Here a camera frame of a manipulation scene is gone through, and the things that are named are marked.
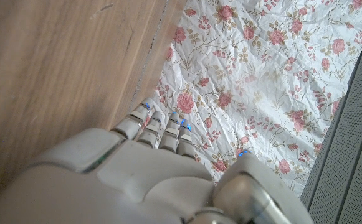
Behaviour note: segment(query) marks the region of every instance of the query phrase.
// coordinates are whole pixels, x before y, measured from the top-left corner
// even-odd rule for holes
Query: robotic hand
[[[247,151],[214,186],[194,160],[190,125],[147,98],[110,132],[88,129],[43,153],[0,197],[0,223],[312,223],[302,203]]]

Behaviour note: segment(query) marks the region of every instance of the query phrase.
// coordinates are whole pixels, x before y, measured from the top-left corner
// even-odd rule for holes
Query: robot finger
[[[158,149],[166,149],[171,152],[175,152],[176,145],[178,143],[178,131],[179,131],[179,115],[177,113],[171,114],[167,127],[161,138],[161,142]]]
[[[148,145],[154,148],[157,140],[158,130],[160,128],[161,113],[155,111],[151,116],[148,125],[145,127],[143,132],[138,138],[138,142]]]
[[[120,121],[111,131],[122,134],[127,139],[134,139],[153,105],[151,98],[144,99],[129,115]]]
[[[176,148],[176,153],[181,156],[187,156],[194,159],[194,147],[192,145],[191,138],[191,125],[189,121],[184,119],[181,122],[181,127],[179,128],[178,134],[179,144]]]

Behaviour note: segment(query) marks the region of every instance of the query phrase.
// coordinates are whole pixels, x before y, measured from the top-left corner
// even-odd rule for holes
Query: floral fabric
[[[362,50],[362,0],[189,0],[154,99],[218,181],[244,150],[300,196]]]

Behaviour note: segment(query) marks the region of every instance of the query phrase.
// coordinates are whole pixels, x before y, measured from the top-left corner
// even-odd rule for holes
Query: wooden surface
[[[152,95],[184,3],[0,1],[0,192],[35,155]]]

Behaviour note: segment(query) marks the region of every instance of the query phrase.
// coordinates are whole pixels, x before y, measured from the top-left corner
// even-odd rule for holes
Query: pink rose print
[[[320,149],[322,148],[322,144],[315,144],[313,143],[313,147],[314,147],[314,152],[315,152],[315,155],[317,156],[318,153],[320,152]]]
[[[248,142],[249,142],[249,137],[243,136],[243,137],[241,138],[241,144],[246,144],[246,143],[248,143]]]
[[[354,42],[357,44],[362,44],[362,31],[360,31],[359,33],[356,33],[355,37],[356,38],[354,39]]]
[[[275,45],[275,44],[284,44],[284,37],[281,31],[279,30],[274,30],[273,32],[271,32],[270,34],[270,42]]]
[[[171,47],[169,47],[166,56],[167,61],[168,62],[171,61],[171,58],[173,58],[173,56],[174,56],[174,50]]]
[[[204,143],[203,149],[208,149],[209,145],[207,143]]]
[[[231,103],[232,100],[232,95],[230,93],[221,93],[221,95],[219,95],[218,98],[218,103],[217,105],[222,108],[225,109],[225,107]]]
[[[287,146],[288,146],[288,149],[291,151],[298,149],[298,145],[296,145],[296,144],[288,144]]]
[[[285,159],[282,159],[279,162],[279,169],[283,174],[287,174],[290,172],[290,166],[288,165],[288,162]]]
[[[292,121],[295,121],[296,119],[301,119],[301,117],[303,115],[304,115],[304,111],[302,111],[302,110],[294,111],[292,113]]]
[[[211,127],[211,124],[212,124],[212,119],[211,117],[208,117],[204,120],[204,124],[206,125],[207,128],[210,128]]]
[[[186,38],[185,30],[182,27],[176,28],[175,35],[174,35],[175,42],[180,44],[182,41],[185,40],[185,38]]]
[[[214,169],[217,172],[225,172],[225,170],[229,167],[229,161],[225,160],[223,161],[220,158],[217,158],[217,162],[211,161],[211,168]]]
[[[302,27],[303,27],[303,24],[298,19],[295,19],[292,22],[292,32],[293,33],[297,34],[298,32],[300,32]]]
[[[321,65],[322,65],[322,70],[329,72],[329,66],[330,66],[329,59],[323,58]]]
[[[189,17],[194,16],[194,15],[196,15],[196,11],[193,10],[192,8],[189,8],[189,9],[185,10],[185,14]]]
[[[246,27],[244,29],[244,38],[246,40],[250,40],[254,38],[254,30],[252,27]]]
[[[208,23],[208,19],[206,18],[206,16],[202,16],[200,19],[199,19],[199,28],[201,29],[210,29],[211,28],[211,25],[210,24],[207,24]]]
[[[295,58],[290,57],[290,58],[287,59],[286,64],[292,65],[294,62],[295,62]]]
[[[291,120],[294,122],[294,128],[296,131],[302,131],[305,126],[305,121],[302,119],[304,111],[298,110],[291,114]]]
[[[236,150],[235,150],[235,155],[237,157],[239,157],[239,154],[243,151],[243,148],[242,147],[238,147]]]
[[[333,107],[332,107],[332,109],[331,109],[331,113],[332,113],[333,115],[336,114],[336,110],[337,110],[337,107],[338,107],[339,102],[340,102],[340,100],[336,100],[336,101],[333,102]]]
[[[218,136],[220,134],[221,134],[220,131],[213,130],[212,134],[210,132],[207,132],[206,136],[208,137],[208,140],[210,140],[211,142],[214,142],[215,140],[218,139]]]
[[[222,19],[223,21],[228,20],[233,16],[233,11],[231,7],[229,6],[222,6],[220,10],[218,11],[218,17]]]
[[[305,7],[301,8],[300,10],[298,10],[298,13],[302,16],[307,14],[307,9]]]
[[[362,7],[362,0],[353,0],[354,9],[359,9]]]
[[[350,24],[349,22],[347,22],[345,25],[347,26],[348,29],[354,28],[354,26],[352,24]]]
[[[296,131],[300,132],[304,128],[305,121],[303,119],[297,119],[294,121],[294,128]]]
[[[219,58],[225,58],[225,52],[221,52],[220,50],[216,50],[212,53],[213,55],[219,57]]]
[[[300,152],[300,157],[298,158],[298,160],[302,162],[308,162],[310,160],[310,154],[307,152],[307,150]]]
[[[331,46],[333,49],[333,53],[340,54],[345,49],[345,44],[343,39],[335,39],[333,45]]]
[[[202,87],[205,87],[208,83],[209,79],[208,78],[202,78],[199,81],[199,85],[201,85]]]
[[[192,99],[192,95],[187,93],[181,93],[177,99],[177,108],[182,110],[183,113],[190,114],[192,112],[192,108],[194,106],[194,101]]]

